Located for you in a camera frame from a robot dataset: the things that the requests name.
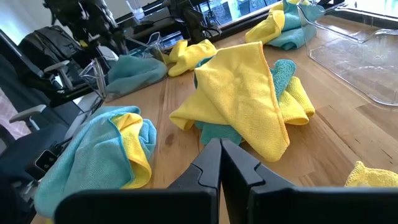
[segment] blue microfiber cloth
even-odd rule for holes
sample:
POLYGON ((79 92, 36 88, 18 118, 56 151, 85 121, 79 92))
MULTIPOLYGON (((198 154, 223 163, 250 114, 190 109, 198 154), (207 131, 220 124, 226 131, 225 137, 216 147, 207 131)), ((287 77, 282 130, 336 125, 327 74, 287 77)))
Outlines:
MULTIPOLYGON (((286 0, 283 1, 283 4, 285 14, 284 28, 281 35, 268 42, 267 45, 280 47, 284 50, 297 49, 305 44, 305 40, 311 40, 315 36, 317 29, 308 24, 302 29, 297 5, 286 0)), ((301 4, 300 7, 310 21, 315 21, 323 16, 324 8, 322 6, 301 4)))
MULTIPOLYGON (((136 106, 102 107, 80 128, 65 152, 47 172, 35 195, 37 213, 52 218, 67 196, 86 189, 119 189, 134 180, 122 137, 111 118, 140 113, 136 106)), ((139 142, 147 158, 155 149, 156 129, 144 119, 139 142)))
MULTIPOLYGON (((212 57, 203 59, 198 63, 196 68, 206 64, 211 58, 212 57)), ((290 79, 296 72, 296 69, 296 64, 291 60, 278 60, 275 63, 275 68, 270 68, 272 77, 274 79, 276 96, 278 99, 282 92, 286 89, 290 79)), ((195 88, 197 88, 198 82, 196 75, 194 76, 193 82, 195 84, 195 88)), ((202 130, 200 143, 205 145, 208 144, 213 138, 228 138, 237 145, 239 145, 242 141, 242 136, 232 126, 229 125, 210 124, 202 121, 196 121, 195 126, 202 130)))
POLYGON ((107 94, 123 96, 166 76, 167 68, 154 58, 121 55, 108 73, 107 94))

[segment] clear plastic tray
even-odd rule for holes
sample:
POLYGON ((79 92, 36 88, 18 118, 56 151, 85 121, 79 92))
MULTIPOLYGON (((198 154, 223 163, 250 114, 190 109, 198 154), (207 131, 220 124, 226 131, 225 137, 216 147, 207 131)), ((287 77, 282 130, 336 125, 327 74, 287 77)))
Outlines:
MULTIPOLYGON (((134 39, 127 39, 127 41, 133 41, 137 44, 137 47, 129 52, 129 55, 139 58, 154 58, 162 63, 165 63, 163 54, 164 45, 159 32, 153 33, 146 44, 138 42, 134 39)), ((104 59, 107 61, 110 67, 116 64, 118 61, 118 58, 104 57, 104 59)), ((123 94, 115 94, 106 91, 106 87, 109 85, 108 74, 103 72, 98 58, 95 58, 89 65, 87 65, 87 67, 80 73, 80 77, 94 90, 95 93, 97 93, 99 97, 101 97, 105 102, 109 102, 165 79, 167 77, 167 72, 163 77, 154 81, 149 81, 143 78, 142 83, 136 85, 136 88, 132 88, 131 91, 123 94)))
POLYGON ((316 1, 298 3, 302 27, 317 29, 314 38, 305 39, 308 56, 370 99, 398 106, 398 17, 380 6, 387 1, 346 0, 315 21, 304 13, 308 3, 316 1))

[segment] yellow microfiber cloth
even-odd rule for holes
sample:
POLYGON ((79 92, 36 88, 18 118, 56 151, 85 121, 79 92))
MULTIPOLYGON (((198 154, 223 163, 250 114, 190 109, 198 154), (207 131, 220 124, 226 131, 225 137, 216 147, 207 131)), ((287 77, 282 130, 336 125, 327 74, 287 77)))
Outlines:
POLYGON ((285 25, 283 10, 270 11, 267 19, 261 21, 246 33, 246 43, 261 41, 263 44, 280 36, 285 25))
POLYGON ((221 49, 195 73, 198 88, 172 122, 184 130, 194 121, 231 125, 267 161, 278 161, 289 137, 262 43, 221 49))
POLYGON ((216 47, 207 39, 189 47, 186 40, 179 40, 170 53, 170 61, 176 64, 169 70, 169 75, 176 77, 187 70, 193 70, 199 61, 216 52, 216 47))
POLYGON ((398 187, 398 174, 383 169, 367 168, 358 161, 349 174, 346 187, 398 187))
POLYGON ((285 124, 304 125, 315 114, 315 108, 297 77, 292 77, 281 94, 279 106, 285 124))
POLYGON ((121 133, 123 146, 135 175, 135 179, 131 183, 124 185, 123 189, 143 187, 149 182, 152 169, 138 138, 143 124, 142 117, 135 113, 126 113, 114 117, 112 122, 121 133))

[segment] microfiber cloth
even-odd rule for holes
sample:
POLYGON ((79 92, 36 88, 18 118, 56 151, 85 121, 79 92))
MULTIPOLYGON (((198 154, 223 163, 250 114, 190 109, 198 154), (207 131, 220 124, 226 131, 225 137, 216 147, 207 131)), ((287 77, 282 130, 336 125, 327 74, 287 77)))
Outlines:
MULTIPOLYGON (((212 57, 205 58, 200 61, 197 65, 197 68, 207 63, 211 58, 212 57)), ((290 79, 296 72, 296 65, 291 60, 278 60, 275 63, 275 69, 270 70, 274 80, 276 97, 279 99, 279 96, 286 89, 290 79)), ((194 78, 194 84, 196 88, 196 75, 194 78)), ((200 142, 202 144, 208 144, 213 138, 228 138, 237 145, 239 145, 242 141, 242 136, 229 125, 210 124, 202 121, 196 121, 195 126, 202 130, 200 136, 200 142)))
MULTIPOLYGON (((305 25, 304 29, 301 28, 302 23, 296 5, 298 2, 299 0, 283 0, 283 4, 274 6, 266 20, 246 33, 246 42, 262 41, 263 44, 290 50, 299 48, 305 43, 305 40, 312 39, 316 28, 310 25, 305 25)), ((301 4, 301 8, 311 21, 322 16, 324 11, 322 6, 308 2, 301 4)))
POLYGON ((195 121, 230 125, 265 160, 278 161, 290 141, 262 43, 220 49, 195 74, 197 90, 171 121, 182 130, 195 121))
POLYGON ((398 174, 383 169, 371 169, 358 161, 349 174, 346 187, 398 187, 398 174))
POLYGON ((153 153, 156 129, 139 113, 135 106, 97 111, 39 184, 37 212, 51 218, 57 205, 75 192, 138 187, 149 180, 143 154, 146 158, 153 153))
POLYGON ((189 47, 186 40, 179 40, 169 56, 170 61, 175 62, 169 70, 169 75, 176 77, 188 70, 193 70, 200 60, 213 56, 216 52, 216 47, 207 39, 189 47))
POLYGON ((108 73, 107 94, 123 96, 163 79, 167 68, 154 58, 121 55, 108 73))

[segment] wood grain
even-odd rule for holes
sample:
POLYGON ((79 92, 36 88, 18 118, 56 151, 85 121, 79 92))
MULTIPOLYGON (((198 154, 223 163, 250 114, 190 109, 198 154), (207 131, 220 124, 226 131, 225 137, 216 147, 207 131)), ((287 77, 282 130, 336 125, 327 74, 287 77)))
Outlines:
MULTIPOLYGON (((246 31, 223 39, 215 46, 244 43, 246 31)), ((319 32, 316 39, 328 38, 319 32)), ((301 79, 317 113, 305 126, 287 125, 290 146, 278 162, 265 162, 247 143, 241 145, 268 168, 301 186, 343 186, 356 161, 368 167, 398 172, 398 111, 370 102, 358 90, 307 57, 305 47, 284 51, 265 46, 270 67, 278 59, 297 64, 301 79)), ((142 117, 157 128, 157 147, 151 159, 153 176, 147 188, 166 188, 203 149, 196 128, 182 131, 169 120, 193 92, 193 73, 168 78, 158 84, 107 103, 140 107, 142 117)), ((221 199, 220 223, 229 223, 221 199)))

